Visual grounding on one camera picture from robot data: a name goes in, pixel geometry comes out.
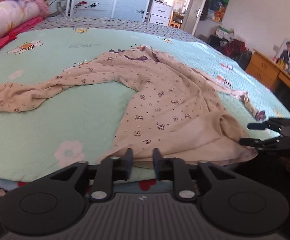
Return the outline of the beige patterned pajama garment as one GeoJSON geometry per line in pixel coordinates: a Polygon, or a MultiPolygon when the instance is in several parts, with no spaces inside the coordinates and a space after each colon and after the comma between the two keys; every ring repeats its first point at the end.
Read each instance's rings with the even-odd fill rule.
{"type": "Polygon", "coordinates": [[[102,53],[94,60],[65,69],[46,82],[0,85],[0,112],[20,113],[75,86],[116,81],[135,91],[120,121],[113,146],[103,157],[122,156],[132,148],[136,164],[146,167],[158,148],[186,163],[210,161],[229,165],[249,161],[257,151],[239,140],[248,133],[228,113],[219,93],[241,101],[256,118],[248,93],[232,90],[172,55],[148,47],[102,53]]]}

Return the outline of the red black clothes pile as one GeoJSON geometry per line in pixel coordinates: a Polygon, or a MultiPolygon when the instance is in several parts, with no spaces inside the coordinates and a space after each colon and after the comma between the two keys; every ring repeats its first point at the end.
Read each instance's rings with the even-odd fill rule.
{"type": "Polygon", "coordinates": [[[246,48],[244,42],[237,39],[228,41],[224,38],[219,38],[216,35],[210,35],[207,44],[221,52],[223,55],[236,61],[243,70],[246,70],[251,61],[252,51],[246,48]]]}

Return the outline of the wooden desk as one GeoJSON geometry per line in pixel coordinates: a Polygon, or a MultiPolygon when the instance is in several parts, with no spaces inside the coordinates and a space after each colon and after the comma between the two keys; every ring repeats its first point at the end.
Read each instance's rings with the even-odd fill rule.
{"type": "Polygon", "coordinates": [[[290,112],[290,74],[257,50],[245,71],[272,91],[290,112]]]}

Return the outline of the green bee quilt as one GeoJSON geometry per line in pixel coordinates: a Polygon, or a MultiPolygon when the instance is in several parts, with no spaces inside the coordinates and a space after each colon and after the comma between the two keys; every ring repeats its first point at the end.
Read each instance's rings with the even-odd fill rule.
{"type": "MultiPolygon", "coordinates": [[[[134,31],[56,28],[21,33],[0,50],[0,84],[31,85],[109,50],[150,46],[246,91],[268,117],[290,112],[233,60],[197,38],[177,40],[134,31]]],[[[94,164],[107,151],[134,91],[111,82],[70,88],[35,110],[0,113],[0,179],[30,182],[78,160],[94,164]]]]}

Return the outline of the colourful hanging bags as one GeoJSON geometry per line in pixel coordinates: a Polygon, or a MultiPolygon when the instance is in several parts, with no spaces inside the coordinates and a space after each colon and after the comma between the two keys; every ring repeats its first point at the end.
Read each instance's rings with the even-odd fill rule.
{"type": "Polygon", "coordinates": [[[211,20],[221,23],[225,16],[229,1],[230,0],[206,0],[200,20],[211,20]]]}

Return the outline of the purple dotted bedsheet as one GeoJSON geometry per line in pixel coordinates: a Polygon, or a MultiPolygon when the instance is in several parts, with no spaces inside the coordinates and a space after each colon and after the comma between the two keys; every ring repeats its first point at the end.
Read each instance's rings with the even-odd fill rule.
{"type": "Polygon", "coordinates": [[[35,25],[32,30],[55,28],[94,28],[134,31],[150,35],[173,38],[186,42],[202,42],[202,40],[180,29],[132,20],[117,18],[92,18],[92,17],[49,17],[35,25]]]}

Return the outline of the grey room door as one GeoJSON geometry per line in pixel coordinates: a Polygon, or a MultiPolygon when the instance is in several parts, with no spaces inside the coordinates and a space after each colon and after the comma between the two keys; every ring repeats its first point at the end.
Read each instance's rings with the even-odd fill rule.
{"type": "Polygon", "coordinates": [[[198,22],[200,20],[202,10],[206,0],[190,0],[186,10],[181,29],[191,35],[195,34],[198,22]]]}

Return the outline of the white drawer cabinet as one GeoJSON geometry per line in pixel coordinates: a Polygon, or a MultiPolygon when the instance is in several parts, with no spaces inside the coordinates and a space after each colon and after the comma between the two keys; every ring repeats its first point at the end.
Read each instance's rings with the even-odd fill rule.
{"type": "Polygon", "coordinates": [[[149,23],[168,26],[173,8],[160,2],[153,2],[149,15],[149,23]]]}

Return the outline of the pink red blanket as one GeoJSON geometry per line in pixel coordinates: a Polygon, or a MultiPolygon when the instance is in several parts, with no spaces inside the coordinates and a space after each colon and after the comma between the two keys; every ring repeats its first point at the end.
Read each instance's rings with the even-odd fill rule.
{"type": "Polygon", "coordinates": [[[6,46],[11,41],[15,40],[17,38],[17,35],[20,33],[24,33],[26,31],[29,31],[33,29],[36,25],[44,21],[45,18],[43,16],[36,16],[35,18],[28,20],[25,23],[22,23],[15,29],[9,31],[7,34],[5,34],[3,37],[0,38],[0,50],[6,46]]]}

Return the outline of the rolled floral duvet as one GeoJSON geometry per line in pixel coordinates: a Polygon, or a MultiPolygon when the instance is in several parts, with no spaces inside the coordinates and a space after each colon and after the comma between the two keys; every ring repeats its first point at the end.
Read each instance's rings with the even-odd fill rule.
{"type": "Polygon", "coordinates": [[[0,37],[22,23],[41,15],[34,1],[4,0],[0,2],[0,37]]]}

